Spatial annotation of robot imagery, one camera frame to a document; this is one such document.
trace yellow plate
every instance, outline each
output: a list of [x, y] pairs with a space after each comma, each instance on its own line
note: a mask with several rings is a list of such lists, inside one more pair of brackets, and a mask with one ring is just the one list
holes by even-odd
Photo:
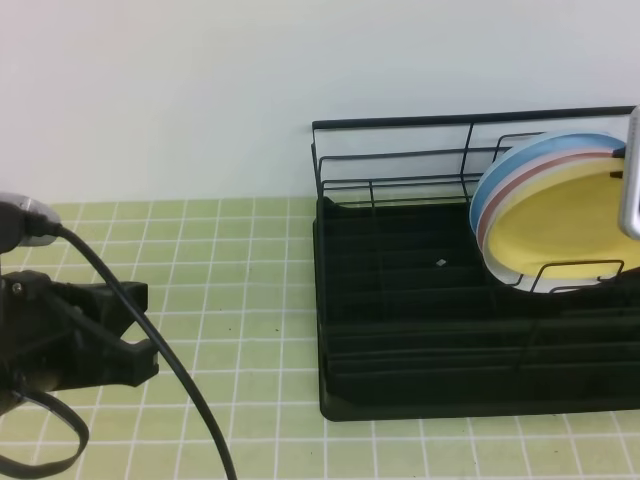
[[[640, 266], [640, 242], [618, 228], [622, 180], [608, 173], [571, 180], [538, 192], [500, 217], [489, 232], [493, 256], [507, 268], [537, 275], [551, 262], [623, 260]], [[548, 268], [545, 278], [594, 278], [619, 265]]]

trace green tiled countertop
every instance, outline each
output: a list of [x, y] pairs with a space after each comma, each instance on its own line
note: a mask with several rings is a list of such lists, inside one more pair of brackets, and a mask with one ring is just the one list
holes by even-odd
[[[640, 412], [331, 423], [318, 409], [314, 199], [58, 205], [122, 280], [150, 285], [151, 320], [210, 402], [240, 478], [640, 478]], [[61, 281], [97, 281], [63, 242], [1, 258]], [[143, 338], [138, 327], [129, 341]], [[144, 387], [62, 398], [92, 439], [59, 479], [219, 479], [218, 455], [162, 364]], [[46, 462], [66, 426], [23, 407], [0, 417], [0, 454]]]

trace wire rack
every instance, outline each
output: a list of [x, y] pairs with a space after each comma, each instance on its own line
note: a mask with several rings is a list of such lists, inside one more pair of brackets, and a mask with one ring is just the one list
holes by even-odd
[[[505, 285], [491, 275], [468, 224], [475, 185], [514, 141], [545, 131], [550, 122], [624, 119], [631, 110], [313, 122], [325, 416], [350, 420], [640, 407], [640, 387], [632, 378], [640, 367], [640, 275], [621, 273], [624, 262], [618, 259], [548, 263], [531, 292], [523, 292], [513, 288], [522, 276]], [[443, 127], [464, 131], [462, 144], [318, 153], [318, 133], [357, 136], [364, 130], [374, 133], [364, 138], [375, 139], [377, 132], [401, 129], [413, 130], [414, 137], [416, 129], [430, 128], [445, 135]], [[486, 127], [491, 135], [482, 134]], [[407, 159], [417, 165], [417, 174], [392, 163]], [[422, 174], [421, 163], [429, 161], [431, 166], [437, 162], [442, 173]], [[392, 174], [374, 175], [365, 166], [327, 178], [330, 162], [374, 162]], [[612, 264], [617, 272], [594, 286], [533, 293], [548, 269], [593, 263]]]

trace black wire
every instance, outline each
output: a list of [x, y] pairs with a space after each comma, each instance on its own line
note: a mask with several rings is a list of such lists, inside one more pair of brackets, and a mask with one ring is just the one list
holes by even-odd
[[164, 359], [167, 361], [171, 369], [174, 371], [180, 383], [184, 386], [185, 390], [191, 397], [193, 404], [198, 409], [200, 416], [204, 420], [204, 423], [207, 425], [209, 432], [211, 433], [211, 437], [218, 448], [218, 453], [220, 454], [220, 459], [222, 460], [222, 465], [224, 466], [224, 471], [227, 475], [228, 480], [237, 480], [237, 475], [235, 471], [235, 467], [233, 466], [233, 460], [231, 459], [231, 454], [229, 453], [229, 448], [227, 447], [227, 443], [224, 440], [224, 435], [220, 431], [220, 427], [218, 426], [207, 402], [205, 401], [202, 393], [198, 390], [195, 382], [184, 368], [184, 365], [180, 362], [178, 357], [171, 347], [166, 342], [160, 332], [153, 326], [153, 324], [149, 321], [149, 319], [145, 316], [144, 312], [138, 307], [138, 305], [129, 297], [129, 294], [122, 287], [122, 284], [115, 277], [113, 272], [109, 270], [109, 267], [105, 265], [105, 263], [100, 259], [100, 257], [87, 245], [78, 235], [73, 233], [71, 230], [60, 225], [56, 229], [56, 235], [67, 240], [71, 245], [73, 245], [96, 269], [96, 271], [100, 274], [100, 276], [104, 279], [106, 284], [113, 290], [116, 296], [120, 299], [120, 301], [124, 304], [124, 306], [129, 310], [129, 312], [133, 315], [136, 322], [144, 333], [151, 339], [151, 341], [158, 347], [158, 351], [162, 354]]

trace tile grout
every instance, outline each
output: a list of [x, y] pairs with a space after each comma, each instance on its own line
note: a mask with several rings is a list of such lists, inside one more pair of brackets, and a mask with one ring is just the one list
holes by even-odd
[[[182, 215], [186, 215], [187, 213], [187, 201], [185, 200], [183, 205], [182, 205]], [[147, 228], [149, 227], [149, 223], [151, 221], [151, 215], [153, 214], [153, 205], [151, 205], [149, 207], [149, 218], [147, 219], [147, 222], [145, 223], [145, 234], [147, 231]], [[180, 223], [180, 235], [182, 236], [182, 229], [184, 228], [184, 218], [182, 219], [182, 222]], [[173, 261], [175, 262], [177, 256], [178, 256], [178, 251], [180, 249], [180, 241], [178, 240], [178, 242], [176, 242], [176, 246], [174, 248], [174, 252], [173, 252]], [[140, 244], [140, 248], [138, 250], [138, 254], [136, 257], [136, 263], [134, 264], [134, 272], [138, 267], [138, 261], [140, 259], [140, 255], [142, 254], [142, 243]], [[171, 281], [171, 279], [173, 279], [173, 274], [175, 272], [175, 263], [173, 265], [171, 265], [171, 270], [169, 271], [169, 281]], [[165, 310], [167, 308], [167, 304], [169, 302], [169, 292], [165, 292], [164, 294], [164, 299], [163, 299], [163, 304], [162, 304], [162, 314], [160, 315], [160, 320], [158, 322], [158, 330], [160, 330], [162, 328], [162, 321], [164, 320], [164, 316], [165, 316]], [[138, 434], [139, 434], [139, 429], [140, 429], [140, 422], [142, 420], [142, 415], [143, 415], [143, 410], [144, 410], [144, 404], [145, 404], [145, 400], [147, 398], [147, 394], [149, 391], [149, 382], [145, 382], [144, 384], [144, 390], [142, 391], [142, 398], [140, 399], [140, 408], [138, 410], [138, 415], [136, 417], [136, 423], [134, 425], [134, 429], [133, 429], [133, 439], [137, 439]], [[134, 449], [134, 444], [131, 444], [131, 448], [129, 449], [129, 457], [127, 459], [127, 468], [125, 470], [125, 480], [129, 479], [129, 476], [131, 475], [131, 467], [133, 464], [133, 455], [135, 453], [135, 449]]]
[[[252, 205], [251, 205], [251, 213], [252, 215], [255, 214], [256, 211], [256, 199], [253, 198], [251, 200]], [[251, 230], [249, 233], [249, 252], [248, 252], [248, 259], [247, 259], [247, 265], [245, 267], [245, 276], [244, 276], [244, 280], [245, 283], [249, 280], [249, 273], [250, 273], [250, 262], [251, 262], [251, 247], [253, 245], [253, 228], [255, 225], [255, 221], [254, 219], [251, 220]], [[247, 288], [245, 287], [243, 294], [242, 294], [242, 313], [240, 314], [240, 338], [243, 337], [243, 333], [244, 333], [244, 321], [245, 321], [245, 317], [246, 317], [246, 308], [247, 308]], [[235, 373], [235, 379], [234, 379], [234, 383], [233, 383], [233, 395], [232, 395], [232, 405], [231, 405], [231, 418], [229, 420], [229, 443], [231, 443], [233, 441], [233, 427], [234, 427], [234, 421], [235, 421], [235, 414], [236, 414], [236, 407], [235, 407], [235, 403], [237, 402], [237, 398], [238, 398], [238, 380], [240, 378], [239, 375], [239, 369], [240, 369], [240, 360], [242, 357], [242, 342], [238, 343], [238, 352], [237, 352], [237, 358], [236, 358], [236, 373]]]
[[[116, 203], [115, 206], [113, 207], [113, 214], [111, 216], [111, 223], [109, 224], [109, 229], [107, 230], [107, 237], [106, 238], [109, 238], [109, 235], [111, 234], [111, 230], [113, 228], [117, 213], [118, 213], [118, 203]], [[102, 245], [102, 248], [100, 249], [100, 254], [99, 254], [100, 258], [102, 258], [104, 256], [104, 252], [105, 252], [106, 248], [107, 248], [107, 242], [105, 241], [104, 244]], [[94, 271], [93, 272], [93, 276], [91, 277], [92, 278], [92, 282], [95, 281], [97, 276], [98, 276], [98, 272]], [[93, 411], [91, 412], [91, 418], [89, 419], [89, 425], [88, 425], [89, 431], [91, 431], [93, 429], [93, 425], [95, 423], [96, 416], [98, 415], [98, 409], [100, 408], [100, 400], [102, 399], [102, 393], [103, 392], [104, 392], [104, 387], [100, 386], [100, 388], [98, 389], [98, 395], [96, 397], [95, 407], [94, 407]], [[77, 468], [76, 468], [76, 474], [75, 474], [75, 479], [76, 480], [80, 480], [80, 478], [81, 478], [80, 474], [82, 473], [82, 468], [84, 467], [84, 462], [85, 462], [86, 457], [87, 457], [87, 452], [85, 450], [85, 452], [80, 456], [80, 458], [77, 461]]]
[[[287, 198], [287, 223], [286, 223], [286, 234], [285, 237], [287, 241], [285, 243], [285, 251], [284, 251], [284, 261], [285, 264], [287, 259], [289, 258], [289, 228], [290, 228], [290, 218], [289, 209], [290, 209], [290, 200]], [[287, 285], [287, 268], [284, 269], [284, 278], [283, 283]], [[275, 459], [273, 462], [273, 479], [277, 480], [278, 478], [278, 461], [280, 457], [280, 422], [282, 419], [282, 372], [284, 368], [284, 329], [285, 329], [285, 312], [284, 308], [287, 305], [287, 288], [282, 289], [282, 315], [280, 320], [280, 364], [279, 364], [279, 373], [278, 373], [278, 407], [276, 411], [276, 445], [275, 445]]]
[[[218, 209], [218, 215], [220, 215], [220, 209], [222, 207], [222, 202], [218, 202], [217, 205], [217, 209]], [[216, 252], [216, 239], [217, 239], [217, 235], [218, 235], [218, 220], [216, 219], [216, 228], [214, 230], [213, 233], [213, 239], [212, 239], [212, 246], [211, 246], [211, 258], [210, 258], [210, 264], [209, 264], [209, 272], [207, 274], [207, 278], [211, 278], [211, 272], [213, 270], [213, 257], [215, 255]], [[204, 324], [205, 324], [205, 311], [206, 311], [206, 307], [207, 307], [207, 301], [208, 301], [208, 295], [209, 295], [209, 291], [206, 290], [205, 294], [204, 294], [204, 299], [202, 301], [202, 312], [200, 313], [200, 325], [198, 328], [198, 338], [196, 340], [196, 348], [195, 348], [195, 352], [193, 355], [193, 363], [192, 363], [192, 368], [191, 368], [191, 377], [195, 378], [195, 375], [198, 373], [197, 372], [197, 366], [198, 366], [198, 354], [199, 354], [199, 350], [200, 350], [200, 345], [201, 345], [201, 340], [202, 340], [202, 332], [204, 330]], [[185, 440], [185, 435], [187, 432], [187, 425], [188, 425], [188, 420], [189, 420], [189, 409], [190, 409], [190, 405], [192, 405], [193, 402], [191, 402], [189, 399], [187, 400], [187, 405], [184, 409], [184, 418], [182, 420], [182, 430], [180, 432], [180, 444], [178, 445], [178, 454], [177, 454], [177, 458], [176, 458], [176, 465], [175, 465], [175, 469], [173, 472], [173, 478], [175, 480], [178, 479], [179, 473], [180, 473], [180, 464], [182, 461], [182, 449], [183, 449], [183, 445], [184, 445], [184, 440]]]

